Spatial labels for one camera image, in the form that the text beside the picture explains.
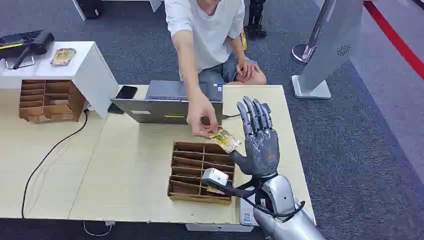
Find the person's left hand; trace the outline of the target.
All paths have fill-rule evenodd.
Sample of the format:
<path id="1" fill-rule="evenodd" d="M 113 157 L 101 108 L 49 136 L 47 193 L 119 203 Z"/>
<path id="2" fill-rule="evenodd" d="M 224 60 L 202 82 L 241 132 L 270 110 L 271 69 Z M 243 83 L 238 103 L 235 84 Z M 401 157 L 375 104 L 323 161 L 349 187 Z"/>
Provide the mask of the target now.
<path id="1" fill-rule="evenodd" d="M 248 60 L 239 60 L 236 65 L 235 80 L 245 83 L 252 80 L 260 72 L 260 68 L 256 63 Z"/>

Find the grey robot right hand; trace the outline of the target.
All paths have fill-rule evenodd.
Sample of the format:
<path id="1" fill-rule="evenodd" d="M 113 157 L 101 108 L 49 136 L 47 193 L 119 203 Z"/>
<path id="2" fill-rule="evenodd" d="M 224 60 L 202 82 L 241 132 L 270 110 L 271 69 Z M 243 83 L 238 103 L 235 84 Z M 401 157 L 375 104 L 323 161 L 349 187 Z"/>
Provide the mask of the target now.
<path id="1" fill-rule="evenodd" d="M 230 153 L 231 158 L 245 175 L 265 178 L 277 174 L 279 138 L 267 105 L 244 96 L 243 102 L 236 106 L 242 121 L 246 155 L 234 150 Z"/>

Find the person's right hand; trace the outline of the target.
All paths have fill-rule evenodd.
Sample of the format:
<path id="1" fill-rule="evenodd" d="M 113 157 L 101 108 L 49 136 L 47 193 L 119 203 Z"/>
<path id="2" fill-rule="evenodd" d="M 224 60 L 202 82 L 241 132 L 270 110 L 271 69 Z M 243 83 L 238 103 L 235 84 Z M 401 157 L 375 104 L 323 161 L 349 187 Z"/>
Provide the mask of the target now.
<path id="1" fill-rule="evenodd" d="M 194 136 L 207 137 L 210 131 L 217 131 L 218 121 L 215 109 L 200 90 L 193 91 L 188 96 L 186 120 Z"/>

